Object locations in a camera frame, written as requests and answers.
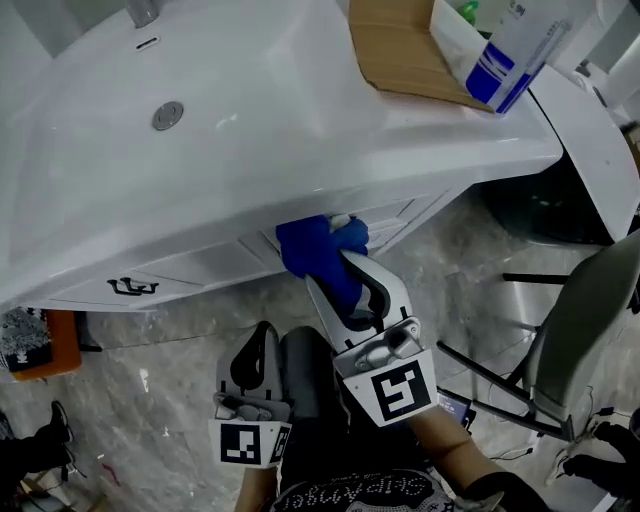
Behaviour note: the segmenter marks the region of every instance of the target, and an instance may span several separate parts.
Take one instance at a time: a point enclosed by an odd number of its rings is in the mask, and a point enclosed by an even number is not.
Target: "cardboard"
[[[365,80],[376,89],[451,101],[486,112],[458,83],[431,32],[435,0],[351,0],[349,27]]]

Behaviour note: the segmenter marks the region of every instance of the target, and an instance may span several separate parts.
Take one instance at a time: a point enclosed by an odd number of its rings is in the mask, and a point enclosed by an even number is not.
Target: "drawer handle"
[[[149,283],[149,286],[151,287],[151,289],[147,290],[145,288],[146,285],[136,286],[136,287],[131,286],[130,277],[123,277],[122,279],[120,279],[120,281],[122,281],[124,285],[127,287],[127,291],[120,290],[118,288],[118,284],[120,283],[118,283],[116,279],[109,279],[107,283],[111,285],[111,288],[113,288],[113,293],[115,293],[116,295],[127,295],[129,297],[141,297],[143,294],[152,295],[156,292],[156,288],[160,284],[160,283]]]
[[[142,286],[131,286],[130,277],[123,277],[120,279],[120,281],[122,281],[124,285],[127,287],[127,291],[133,292],[133,293],[139,293],[140,295],[143,295],[143,294],[153,295],[154,293],[156,293],[156,288],[160,286],[160,283],[148,283],[148,284],[143,284]]]

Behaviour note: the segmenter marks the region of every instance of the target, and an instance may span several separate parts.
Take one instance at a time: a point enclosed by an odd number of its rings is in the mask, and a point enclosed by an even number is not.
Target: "blue cloth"
[[[340,257],[340,249],[367,254],[367,225],[353,219],[346,226],[331,232],[324,215],[281,224],[276,228],[280,240],[282,261],[293,275],[315,278],[341,315],[353,313],[362,284],[349,274]]]

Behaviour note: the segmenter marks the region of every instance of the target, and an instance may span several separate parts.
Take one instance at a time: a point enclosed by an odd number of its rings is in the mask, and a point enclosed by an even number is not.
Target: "green bottle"
[[[479,3],[474,1],[467,2],[461,7],[458,7],[458,14],[462,16],[465,20],[469,22],[469,24],[473,27],[476,24],[476,9],[478,8]]]

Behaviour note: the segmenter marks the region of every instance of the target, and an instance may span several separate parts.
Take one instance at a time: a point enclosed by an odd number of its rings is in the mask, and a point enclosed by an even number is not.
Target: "drain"
[[[184,107],[178,101],[170,101],[162,105],[156,113],[153,114],[151,126],[158,131],[168,130],[182,117]]]

